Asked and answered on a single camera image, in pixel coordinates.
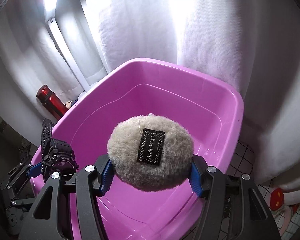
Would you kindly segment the white curtain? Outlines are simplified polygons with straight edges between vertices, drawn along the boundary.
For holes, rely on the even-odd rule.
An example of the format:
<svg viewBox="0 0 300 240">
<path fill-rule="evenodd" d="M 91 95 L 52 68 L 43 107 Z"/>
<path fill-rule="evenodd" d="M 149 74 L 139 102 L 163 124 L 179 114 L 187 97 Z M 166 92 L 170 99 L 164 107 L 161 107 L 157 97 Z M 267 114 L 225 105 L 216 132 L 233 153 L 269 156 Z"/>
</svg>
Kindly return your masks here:
<svg viewBox="0 0 300 240">
<path fill-rule="evenodd" d="M 298 0 L 0 0 L 0 117 L 39 145 L 42 85 L 75 100 L 137 57 L 232 85 L 257 183 L 300 203 Z"/>
</svg>

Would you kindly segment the beige fluffy round pouch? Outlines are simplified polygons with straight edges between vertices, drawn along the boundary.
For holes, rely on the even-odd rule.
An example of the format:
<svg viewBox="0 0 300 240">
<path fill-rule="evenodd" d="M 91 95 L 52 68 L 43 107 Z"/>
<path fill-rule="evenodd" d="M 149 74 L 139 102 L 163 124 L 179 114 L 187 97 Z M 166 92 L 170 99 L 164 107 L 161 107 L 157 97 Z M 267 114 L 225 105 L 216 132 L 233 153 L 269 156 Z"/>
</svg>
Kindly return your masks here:
<svg viewBox="0 0 300 240">
<path fill-rule="evenodd" d="M 117 124 L 107 152 L 121 181 L 144 192 L 157 192 L 189 177 L 194 142 L 183 126 L 169 118 L 140 115 Z"/>
</svg>

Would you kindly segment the red metal water bottle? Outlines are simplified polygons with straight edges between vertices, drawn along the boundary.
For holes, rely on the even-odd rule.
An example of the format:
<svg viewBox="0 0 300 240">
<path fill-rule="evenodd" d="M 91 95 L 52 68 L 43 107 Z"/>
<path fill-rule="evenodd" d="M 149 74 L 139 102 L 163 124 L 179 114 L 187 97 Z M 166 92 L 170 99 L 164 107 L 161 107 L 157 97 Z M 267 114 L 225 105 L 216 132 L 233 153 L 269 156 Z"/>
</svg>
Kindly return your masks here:
<svg viewBox="0 0 300 240">
<path fill-rule="evenodd" d="M 36 97 L 57 120 L 60 120 L 68 111 L 65 104 L 47 85 L 39 88 Z"/>
</svg>

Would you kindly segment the black sport wristwatch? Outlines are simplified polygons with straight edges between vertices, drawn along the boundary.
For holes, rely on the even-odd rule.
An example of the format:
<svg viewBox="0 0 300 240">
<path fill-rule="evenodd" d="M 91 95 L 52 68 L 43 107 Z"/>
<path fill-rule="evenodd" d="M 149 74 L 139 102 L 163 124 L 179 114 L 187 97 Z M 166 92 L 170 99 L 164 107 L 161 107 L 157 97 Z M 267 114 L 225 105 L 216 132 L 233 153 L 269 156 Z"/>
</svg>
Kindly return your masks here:
<svg viewBox="0 0 300 240">
<path fill-rule="evenodd" d="M 59 172 L 64 176 L 76 173 L 79 169 L 73 149 L 66 141 L 53 139 L 52 128 L 52 121 L 45 118 L 42 123 L 41 136 L 41 172 L 44 182 L 54 172 Z"/>
</svg>

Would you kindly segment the pink plastic tub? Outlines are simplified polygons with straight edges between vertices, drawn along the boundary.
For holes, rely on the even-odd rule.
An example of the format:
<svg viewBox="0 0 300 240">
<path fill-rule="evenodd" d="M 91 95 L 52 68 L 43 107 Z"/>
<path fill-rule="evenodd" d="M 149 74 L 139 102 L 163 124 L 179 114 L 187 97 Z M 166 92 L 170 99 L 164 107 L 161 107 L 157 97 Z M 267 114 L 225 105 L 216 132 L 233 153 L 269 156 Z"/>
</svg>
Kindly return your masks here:
<svg viewBox="0 0 300 240">
<path fill-rule="evenodd" d="M 167 117 L 194 140 L 194 153 L 225 172 L 241 131 L 243 100 L 223 81 L 158 60 L 130 60 L 109 75 L 57 122 L 53 137 L 74 150 L 80 168 L 107 151 L 115 126 L 133 116 Z M 200 217 L 203 202 L 185 181 L 142 192 L 114 178 L 98 199 L 109 239 L 181 239 Z"/>
</svg>

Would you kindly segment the pink fluffy strawberry headband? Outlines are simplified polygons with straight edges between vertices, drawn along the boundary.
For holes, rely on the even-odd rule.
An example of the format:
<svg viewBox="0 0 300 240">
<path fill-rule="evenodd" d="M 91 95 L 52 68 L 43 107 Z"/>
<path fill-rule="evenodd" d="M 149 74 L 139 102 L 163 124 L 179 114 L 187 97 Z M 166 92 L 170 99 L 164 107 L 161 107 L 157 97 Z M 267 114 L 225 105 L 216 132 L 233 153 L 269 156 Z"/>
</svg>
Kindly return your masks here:
<svg viewBox="0 0 300 240">
<path fill-rule="evenodd" d="M 279 230 L 280 235 L 286 231 L 293 215 L 297 212 L 300 204 L 287 205 L 281 188 L 276 188 L 270 195 L 270 210 L 273 217 L 276 218 L 280 213 L 284 213 L 284 220 Z"/>
</svg>

